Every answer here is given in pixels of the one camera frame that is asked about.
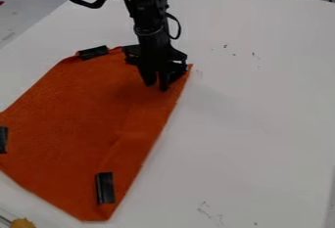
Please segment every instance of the white table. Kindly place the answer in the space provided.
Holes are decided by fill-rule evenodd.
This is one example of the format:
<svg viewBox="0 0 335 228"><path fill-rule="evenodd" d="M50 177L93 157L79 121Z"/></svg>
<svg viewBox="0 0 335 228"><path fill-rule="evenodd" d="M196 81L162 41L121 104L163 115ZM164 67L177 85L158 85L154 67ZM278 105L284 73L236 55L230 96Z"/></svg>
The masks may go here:
<svg viewBox="0 0 335 228"><path fill-rule="evenodd" d="M334 4L170 5L184 28L174 45L195 67L112 219L80 223L4 175L0 206L38 228L323 227L335 164ZM64 4L1 50L2 109L76 50L135 41L121 0Z"/></svg>

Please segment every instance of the orange cloth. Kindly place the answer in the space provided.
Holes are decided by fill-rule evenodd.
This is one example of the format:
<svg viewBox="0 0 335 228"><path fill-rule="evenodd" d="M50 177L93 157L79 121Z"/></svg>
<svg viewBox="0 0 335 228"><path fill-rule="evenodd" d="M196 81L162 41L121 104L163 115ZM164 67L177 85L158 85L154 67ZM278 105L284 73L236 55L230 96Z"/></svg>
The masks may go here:
<svg viewBox="0 0 335 228"><path fill-rule="evenodd" d="M0 169L80 220L115 211L165 126L187 80L162 93L143 84L120 48L59 62L0 114L9 127ZM98 205L95 175L113 172L117 202Z"/></svg>

